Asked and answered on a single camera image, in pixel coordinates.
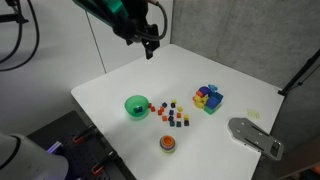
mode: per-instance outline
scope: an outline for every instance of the black metal frame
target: black metal frame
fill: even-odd
[[[288,82],[288,84],[278,92],[278,94],[287,96],[290,89],[296,82],[303,76],[311,66],[319,59],[320,57],[320,49],[306,62],[306,64],[299,70],[299,72]]]

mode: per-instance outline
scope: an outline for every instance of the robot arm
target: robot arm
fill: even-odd
[[[112,27],[113,32],[126,40],[127,45],[141,42],[147,59],[160,47],[160,40],[167,32],[167,15],[162,5],[155,0],[73,0],[77,5]],[[148,3],[158,6],[164,16],[161,35],[156,24],[146,20]]]

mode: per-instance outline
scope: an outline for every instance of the gray wall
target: gray wall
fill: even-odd
[[[175,0],[171,42],[283,88],[320,48],[319,8],[319,0]],[[286,150],[320,132],[319,80],[316,72],[281,108],[272,134]]]

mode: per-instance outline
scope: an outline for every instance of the purple block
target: purple block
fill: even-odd
[[[203,96],[207,95],[207,94],[210,94],[211,93],[211,90],[206,87],[206,86],[202,86],[199,91],[203,94]]]
[[[173,116],[173,114],[174,114],[174,111],[173,111],[173,110],[170,110],[170,111],[169,111],[169,115],[170,115],[170,116]]]

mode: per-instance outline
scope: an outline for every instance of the blue cube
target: blue cube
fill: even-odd
[[[215,107],[218,106],[220,102],[215,98],[215,97],[210,97],[208,100],[207,100],[207,103],[206,103],[206,106],[209,108],[209,109],[214,109]]]
[[[138,111],[139,111],[139,112],[142,112],[142,110],[143,110],[142,107],[139,106],[139,107],[138,107]]]
[[[173,111],[173,110],[170,110],[170,111],[169,111],[169,115],[170,115],[170,116],[173,116],[173,114],[174,114],[174,111]]]
[[[222,99],[223,99],[223,95],[220,94],[220,93],[218,93],[218,92],[212,93],[212,94],[211,94],[211,97],[216,98],[219,103],[220,103],[220,102],[222,101]]]
[[[164,107],[164,108],[166,108],[168,105],[167,105],[167,103],[162,103],[162,107]]]

